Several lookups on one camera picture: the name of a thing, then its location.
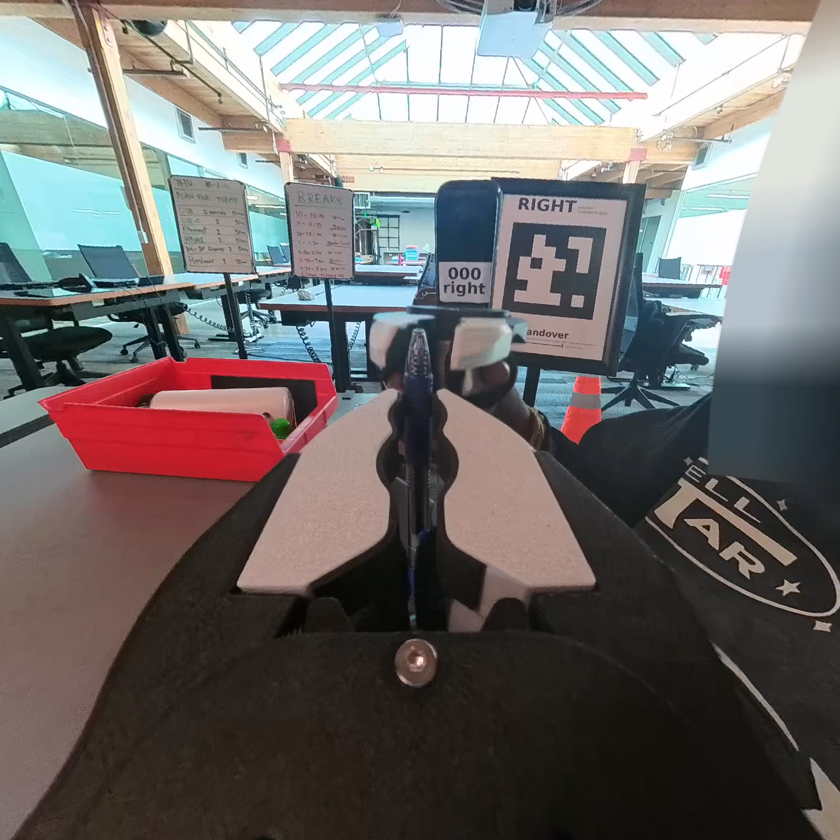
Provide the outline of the orange traffic cone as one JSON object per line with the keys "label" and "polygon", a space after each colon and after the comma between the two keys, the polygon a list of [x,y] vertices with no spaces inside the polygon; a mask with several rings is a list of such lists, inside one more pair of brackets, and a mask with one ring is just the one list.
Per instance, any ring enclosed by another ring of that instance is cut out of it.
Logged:
{"label": "orange traffic cone", "polygon": [[602,420],[602,383],[598,375],[575,378],[570,403],[565,411],[561,433],[574,444]]}

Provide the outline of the black printed shirt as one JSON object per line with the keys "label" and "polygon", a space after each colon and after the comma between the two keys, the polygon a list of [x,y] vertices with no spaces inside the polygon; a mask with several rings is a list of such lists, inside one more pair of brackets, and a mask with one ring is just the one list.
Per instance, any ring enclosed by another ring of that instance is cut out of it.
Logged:
{"label": "black printed shirt", "polygon": [[838,838],[838,491],[684,464],[636,531],[675,573],[804,814]]}

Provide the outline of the red plastic bin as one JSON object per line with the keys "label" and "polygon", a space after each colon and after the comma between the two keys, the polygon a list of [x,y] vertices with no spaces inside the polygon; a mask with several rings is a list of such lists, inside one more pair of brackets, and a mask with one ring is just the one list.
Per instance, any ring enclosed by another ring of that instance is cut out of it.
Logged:
{"label": "red plastic bin", "polygon": [[[255,414],[156,410],[152,395],[211,389],[212,375],[315,383],[318,406],[285,441]],[[256,482],[323,430],[339,404],[326,364],[271,360],[157,360],[39,401],[89,470]]]}

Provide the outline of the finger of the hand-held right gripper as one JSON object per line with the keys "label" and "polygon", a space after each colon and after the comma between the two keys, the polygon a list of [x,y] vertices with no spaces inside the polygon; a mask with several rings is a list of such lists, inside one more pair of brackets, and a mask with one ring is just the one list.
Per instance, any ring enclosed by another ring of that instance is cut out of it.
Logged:
{"label": "finger of the hand-held right gripper", "polygon": [[451,390],[471,394],[475,371],[503,362],[514,337],[514,329],[505,318],[461,318],[450,344]]}
{"label": "finger of the hand-held right gripper", "polygon": [[368,345],[371,363],[383,385],[397,376],[434,384],[438,325],[433,316],[410,311],[378,313]]}

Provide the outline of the wooden support post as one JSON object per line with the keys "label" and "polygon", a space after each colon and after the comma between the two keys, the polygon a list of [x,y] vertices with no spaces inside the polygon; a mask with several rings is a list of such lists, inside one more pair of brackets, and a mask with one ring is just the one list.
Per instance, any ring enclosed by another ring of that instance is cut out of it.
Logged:
{"label": "wooden support post", "polygon": [[87,53],[146,268],[152,275],[171,276],[172,261],[133,119],[111,20],[95,4],[74,1],[69,6]]}

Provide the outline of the grey office desk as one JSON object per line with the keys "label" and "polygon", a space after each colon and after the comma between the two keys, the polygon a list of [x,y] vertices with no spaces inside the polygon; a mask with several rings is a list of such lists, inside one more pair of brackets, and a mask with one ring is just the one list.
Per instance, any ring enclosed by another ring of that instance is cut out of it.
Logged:
{"label": "grey office desk", "polygon": [[375,314],[403,312],[413,303],[417,288],[409,285],[363,285],[353,282],[334,283],[329,289],[318,289],[311,300],[302,300],[297,292],[275,297],[259,304],[259,308],[277,312],[287,326],[305,326],[325,322],[329,326],[332,377],[338,393],[353,385],[350,342],[347,325],[359,323],[363,329],[372,325]]}

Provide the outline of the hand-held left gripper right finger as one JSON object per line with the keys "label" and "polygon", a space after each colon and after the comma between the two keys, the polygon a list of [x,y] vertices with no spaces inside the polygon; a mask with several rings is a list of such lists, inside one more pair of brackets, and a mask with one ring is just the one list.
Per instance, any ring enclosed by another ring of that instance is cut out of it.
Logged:
{"label": "hand-held left gripper right finger", "polygon": [[595,574],[536,451],[495,417],[442,390],[437,578],[447,630],[478,632],[499,601],[593,592]]}

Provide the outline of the wooden edged office desk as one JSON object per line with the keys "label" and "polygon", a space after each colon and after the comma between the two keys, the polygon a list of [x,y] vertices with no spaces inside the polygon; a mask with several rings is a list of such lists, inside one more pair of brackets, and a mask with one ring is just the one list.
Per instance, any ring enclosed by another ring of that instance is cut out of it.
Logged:
{"label": "wooden edged office desk", "polygon": [[30,290],[2,290],[2,349],[23,389],[31,392],[46,386],[46,378],[24,341],[20,322],[36,318],[54,321],[62,316],[83,322],[138,310],[143,313],[155,359],[171,356],[176,361],[184,361],[168,307],[182,299],[201,301],[227,294],[221,275],[190,273],[163,276],[160,283],[145,286],[115,280],[110,287],[93,287],[87,291],[61,290],[50,285],[40,285],[36,294]]}

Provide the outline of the blue pen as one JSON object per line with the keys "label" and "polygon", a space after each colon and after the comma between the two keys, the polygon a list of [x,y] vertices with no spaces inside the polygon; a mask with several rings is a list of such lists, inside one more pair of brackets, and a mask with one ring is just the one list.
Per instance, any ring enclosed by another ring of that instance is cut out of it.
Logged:
{"label": "blue pen", "polygon": [[403,448],[406,465],[408,616],[417,625],[417,559],[429,529],[429,464],[433,433],[434,374],[422,328],[410,336],[403,377]]}

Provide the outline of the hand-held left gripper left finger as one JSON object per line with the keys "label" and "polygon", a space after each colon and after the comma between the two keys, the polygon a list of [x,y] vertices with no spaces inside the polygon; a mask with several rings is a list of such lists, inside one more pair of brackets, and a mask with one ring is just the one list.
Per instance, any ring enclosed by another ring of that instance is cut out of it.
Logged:
{"label": "hand-held left gripper left finger", "polygon": [[399,396],[383,391],[306,445],[238,577],[241,592],[313,595],[389,542],[382,456]]}

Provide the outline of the framed marker sign on stand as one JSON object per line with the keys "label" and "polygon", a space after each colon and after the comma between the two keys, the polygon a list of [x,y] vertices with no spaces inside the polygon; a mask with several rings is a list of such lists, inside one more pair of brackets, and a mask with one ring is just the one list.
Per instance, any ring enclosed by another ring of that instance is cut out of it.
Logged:
{"label": "framed marker sign on stand", "polygon": [[637,325],[640,183],[494,178],[492,310],[524,328],[510,360],[542,371],[615,375]]}

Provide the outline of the black office chair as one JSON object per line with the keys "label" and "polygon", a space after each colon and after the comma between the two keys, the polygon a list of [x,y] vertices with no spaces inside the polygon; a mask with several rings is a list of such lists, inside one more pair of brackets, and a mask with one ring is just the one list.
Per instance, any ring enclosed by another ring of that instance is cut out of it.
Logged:
{"label": "black office chair", "polygon": [[604,412],[619,404],[625,407],[638,404],[647,410],[657,406],[677,407],[676,402],[658,393],[664,387],[667,369],[682,364],[697,369],[708,364],[706,355],[689,347],[686,341],[694,331],[710,329],[721,322],[716,315],[677,312],[661,301],[645,298],[643,257],[637,252],[633,265],[630,302],[636,307],[637,325],[618,365],[619,371],[631,373],[632,378],[623,384],[602,386],[603,395],[613,395],[602,405]]}
{"label": "black office chair", "polygon": [[[79,245],[78,249],[89,267],[91,282],[94,280],[105,281],[104,285],[93,284],[99,288],[144,287],[156,285],[163,281],[164,276],[142,276],[139,274],[133,263],[130,262],[127,253],[119,245]],[[177,318],[187,312],[187,306],[181,302],[167,304],[166,309],[171,316],[173,327],[177,326]],[[132,310],[116,315],[109,314],[107,317],[113,322],[132,322],[135,328],[145,326],[145,316],[141,310]],[[180,344],[191,343],[195,350],[202,347],[199,340],[189,332],[182,333],[178,341]],[[151,347],[151,340],[148,336],[144,339],[134,339],[122,346],[120,354],[129,357],[129,349],[133,348],[130,361],[136,363],[139,361],[139,353],[148,347]]]}
{"label": "black office chair", "polygon": [[[2,243],[1,251],[3,297],[48,299],[66,292],[49,283],[34,282],[9,244]],[[43,385],[78,386],[107,376],[106,372],[84,367],[79,357],[108,343],[112,339],[110,331],[82,326],[72,312],[50,314],[47,308],[28,306],[20,310],[11,323],[18,331],[21,346],[30,353]]]}

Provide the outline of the person's right hand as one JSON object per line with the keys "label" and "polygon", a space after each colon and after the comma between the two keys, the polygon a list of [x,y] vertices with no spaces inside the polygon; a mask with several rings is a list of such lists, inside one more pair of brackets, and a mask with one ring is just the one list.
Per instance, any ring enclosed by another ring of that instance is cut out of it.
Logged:
{"label": "person's right hand", "polygon": [[478,368],[473,374],[474,403],[524,439],[535,451],[551,449],[551,426],[524,402],[516,387],[517,369],[508,362]]}

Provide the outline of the white paper roll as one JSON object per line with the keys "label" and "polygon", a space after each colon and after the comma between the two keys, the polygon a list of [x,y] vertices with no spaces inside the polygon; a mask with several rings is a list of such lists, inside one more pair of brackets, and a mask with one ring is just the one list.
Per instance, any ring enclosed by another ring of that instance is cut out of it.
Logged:
{"label": "white paper roll", "polygon": [[255,414],[267,422],[298,425],[291,391],[285,386],[206,390],[170,390],[152,395],[149,408],[203,413]]}

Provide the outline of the whiteboard sign on stand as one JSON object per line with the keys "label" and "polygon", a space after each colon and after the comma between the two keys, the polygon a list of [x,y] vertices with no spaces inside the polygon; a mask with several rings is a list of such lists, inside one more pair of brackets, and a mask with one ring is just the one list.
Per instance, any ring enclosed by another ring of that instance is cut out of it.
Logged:
{"label": "whiteboard sign on stand", "polygon": [[336,391],[350,388],[347,335],[333,306],[333,282],[353,274],[353,193],[337,186],[289,182],[285,185],[290,238],[290,265],[299,278],[324,286]]}
{"label": "whiteboard sign on stand", "polygon": [[198,175],[170,175],[168,186],[186,272],[223,282],[238,357],[246,360],[240,295],[259,278],[244,183]]}

